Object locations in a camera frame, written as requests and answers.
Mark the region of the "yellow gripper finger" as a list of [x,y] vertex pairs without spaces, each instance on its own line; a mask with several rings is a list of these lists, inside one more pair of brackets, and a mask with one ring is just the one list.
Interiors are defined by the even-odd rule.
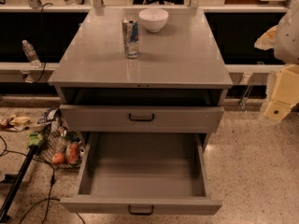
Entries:
[[288,64],[276,72],[263,116],[273,122],[286,118],[299,103],[299,65]]
[[275,45],[277,28],[275,25],[263,33],[254,43],[254,47],[261,50],[272,49]]

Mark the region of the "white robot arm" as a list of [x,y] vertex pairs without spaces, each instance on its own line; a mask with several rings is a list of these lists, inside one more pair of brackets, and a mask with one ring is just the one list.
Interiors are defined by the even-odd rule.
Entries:
[[267,79],[266,100],[259,120],[264,125],[280,123],[299,103],[299,6],[291,5],[275,25],[260,36],[254,47],[274,51],[285,65]]

